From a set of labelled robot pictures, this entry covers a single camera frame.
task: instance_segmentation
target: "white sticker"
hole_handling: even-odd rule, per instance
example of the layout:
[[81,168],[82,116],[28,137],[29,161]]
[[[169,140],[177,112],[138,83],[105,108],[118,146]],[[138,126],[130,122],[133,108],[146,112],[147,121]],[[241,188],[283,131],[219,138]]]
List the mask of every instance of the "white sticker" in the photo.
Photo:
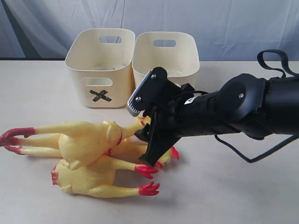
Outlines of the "white sticker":
[[195,98],[196,97],[192,97],[190,99],[187,99],[187,101],[184,104],[190,104],[190,103],[192,103]]

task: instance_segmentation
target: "cream plastic bin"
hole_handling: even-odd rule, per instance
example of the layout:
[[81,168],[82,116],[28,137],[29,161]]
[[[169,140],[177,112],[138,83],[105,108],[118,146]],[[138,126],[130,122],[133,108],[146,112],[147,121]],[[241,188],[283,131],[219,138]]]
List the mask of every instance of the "cream plastic bin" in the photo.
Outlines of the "cream plastic bin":
[[170,81],[194,87],[199,72],[195,40],[181,32],[143,33],[135,43],[132,67],[136,86],[154,67],[163,67]]
[[93,28],[78,35],[65,64],[85,106],[116,108],[127,104],[134,84],[134,45],[135,34],[127,29]]

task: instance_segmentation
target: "red chicken comb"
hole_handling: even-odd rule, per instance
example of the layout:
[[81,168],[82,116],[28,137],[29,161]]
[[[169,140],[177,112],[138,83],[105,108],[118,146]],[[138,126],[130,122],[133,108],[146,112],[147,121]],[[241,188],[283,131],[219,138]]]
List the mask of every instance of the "red chicken comb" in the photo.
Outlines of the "red chicken comb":
[[178,151],[174,146],[171,147],[171,157],[179,160]]

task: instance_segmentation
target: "black x mark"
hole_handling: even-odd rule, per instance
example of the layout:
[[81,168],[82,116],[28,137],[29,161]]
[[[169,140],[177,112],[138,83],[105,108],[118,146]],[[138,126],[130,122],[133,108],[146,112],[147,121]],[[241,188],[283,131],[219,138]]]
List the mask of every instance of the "black x mark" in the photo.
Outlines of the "black x mark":
[[96,95],[96,97],[93,99],[93,102],[97,102],[99,99],[103,99],[107,102],[110,102],[111,99],[109,97],[106,97],[105,94],[108,93],[106,90],[102,90],[101,92],[97,93],[96,91],[90,90],[91,94]]

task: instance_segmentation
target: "black strap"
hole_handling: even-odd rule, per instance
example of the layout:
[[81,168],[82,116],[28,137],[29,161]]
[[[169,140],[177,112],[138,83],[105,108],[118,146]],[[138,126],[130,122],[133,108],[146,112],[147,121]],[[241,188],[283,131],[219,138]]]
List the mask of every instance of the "black strap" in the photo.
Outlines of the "black strap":
[[[272,68],[270,66],[268,66],[263,58],[264,53],[276,53],[279,55],[280,57],[280,62],[282,65],[283,69],[279,69],[279,68]],[[296,76],[299,77],[299,73],[295,73],[293,72],[290,67],[289,67],[289,59],[288,59],[288,55],[283,52],[282,50],[277,50],[277,49],[268,49],[268,50],[263,50],[260,53],[258,53],[257,55],[257,61],[260,64],[260,66],[262,66],[264,69],[267,70],[276,70],[276,71],[280,71],[283,73],[282,78],[285,78],[285,72],[292,75],[292,76]]]

